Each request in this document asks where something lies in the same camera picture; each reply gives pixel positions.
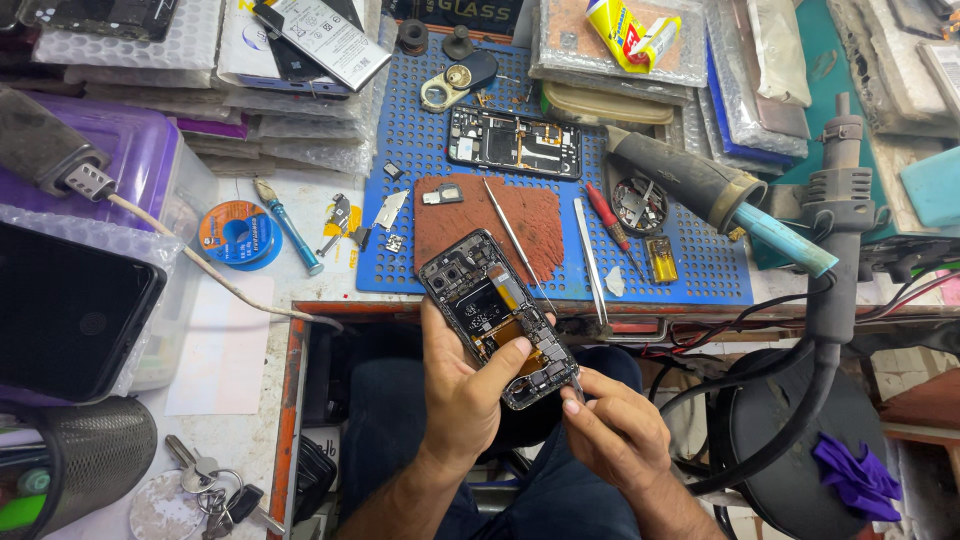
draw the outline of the yellow glue tube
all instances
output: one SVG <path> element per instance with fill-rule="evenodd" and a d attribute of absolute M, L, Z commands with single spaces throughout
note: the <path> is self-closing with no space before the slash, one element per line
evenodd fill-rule
<path fill-rule="evenodd" d="M 617 63 L 631 73 L 649 73 L 680 32 L 679 17 L 662 17 L 647 30 L 621 0 L 590 0 L 587 19 Z"/>

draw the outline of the solder wire spool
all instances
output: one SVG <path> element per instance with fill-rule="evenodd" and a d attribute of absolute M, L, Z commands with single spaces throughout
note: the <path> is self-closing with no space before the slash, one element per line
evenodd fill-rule
<path fill-rule="evenodd" d="M 227 201 L 207 212 L 197 237 L 210 258 L 244 272 L 270 264 L 283 247 L 279 224 L 247 201 Z"/>

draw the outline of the screwdriver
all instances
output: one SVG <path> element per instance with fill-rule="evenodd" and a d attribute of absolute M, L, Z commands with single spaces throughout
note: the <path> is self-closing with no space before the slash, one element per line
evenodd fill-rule
<path fill-rule="evenodd" d="M 640 268 L 639 263 L 636 262 L 634 254 L 630 252 L 630 240 L 627 239 L 626 233 L 623 232 L 623 227 L 610 210 L 610 205 L 608 205 L 607 200 L 604 199 L 603 193 L 596 187 L 593 187 L 593 184 L 589 182 L 587 182 L 587 198 L 590 199 L 590 204 L 593 206 L 593 209 L 600 215 L 600 221 L 602 221 L 604 227 L 607 228 L 610 237 L 613 238 L 616 245 L 620 246 L 620 249 L 627 254 L 630 262 L 634 264 L 637 272 L 640 273 L 640 280 L 646 282 L 646 274 L 643 273 L 643 269 Z"/>

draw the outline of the blue perforated tray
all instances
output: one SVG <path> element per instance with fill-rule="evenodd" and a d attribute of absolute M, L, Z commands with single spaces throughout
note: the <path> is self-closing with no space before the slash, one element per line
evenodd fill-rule
<path fill-rule="evenodd" d="M 403 208 L 397 215 L 393 229 L 386 233 L 382 228 L 373 230 L 367 251 L 357 261 L 357 289 L 371 292 L 422 294 L 423 287 L 414 269 L 414 223 L 413 182 L 425 175 L 446 175 L 453 172 L 499 176 L 506 185 L 524 185 L 552 189 L 560 196 L 560 218 L 564 235 L 564 264 L 554 271 L 553 281 L 543 284 L 551 299 L 591 300 L 584 251 L 581 247 L 573 212 L 573 199 L 581 197 L 587 211 L 590 242 L 601 280 L 610 269 L 619 265 L 625 272 L 627 292 L 615 297 L 604 288 L 607 302 L 656 302 L 664 304 L 728 304 L 751 305 L 754 302 L 750 287 L 750 273 L 743 241 L 730 242 L 725 236 L 701 222 L 684 207 L 671 204 L 669 219 L 662 234 L 670 237 L 677 271 L 680 279 L 670 284 L 644 284 L 636 277 L 636 270 L 623 252 L 607 235 L 603 224 L 597 219 L 587 201 L 584 182 L 600 187 L 600 158 L 606 145 L 606 131 L 583 127 L 583 170 L 580 181 L 561 181 L 530 177 L 520 174 L 477 170 L 451 163 L 446 159 L 447 125 L 449 111 L 435 114 L 420 107 L 420 85 L 441 73 L 452 62 L 441 50 L 443 35 L 430 35 L 429 51 L 419 57 L 394 53 L 390 66 L 390 82 L 387 97 L 380 114 L 377 129 L 378 154 L 373 160 L 373 171 L 367 180 L 364 196 L 363 222 L 369 224 L 380 211 L 383 199 L 390 193 L 410 189 Z M 537 107 L 536 96 L 530 103 L 522 100 L 530 85 L 527 70 L 530 66 L 530 51 L 482 42 L 500 62 L 499 74 L 520 81 L 497 79 L 487 92 L 495 96 L 492 103 L 504 109 L 513 109 L 519 114 L 542 116 Z M 519 98 L 517 105 L 508 101 Z M 462 101 L 476 105 L 472 94 Z M 395 163 L 407 174 L 394 180 L 383 171 L 387 161 Z M 403 237 L 400 253 L 385 249 L 390 233 Z M 641 263 L 646 262 L 642 241 L 632 238 L 634 254 Z M 531 285 L 534 296 L 541 298 Z"/>

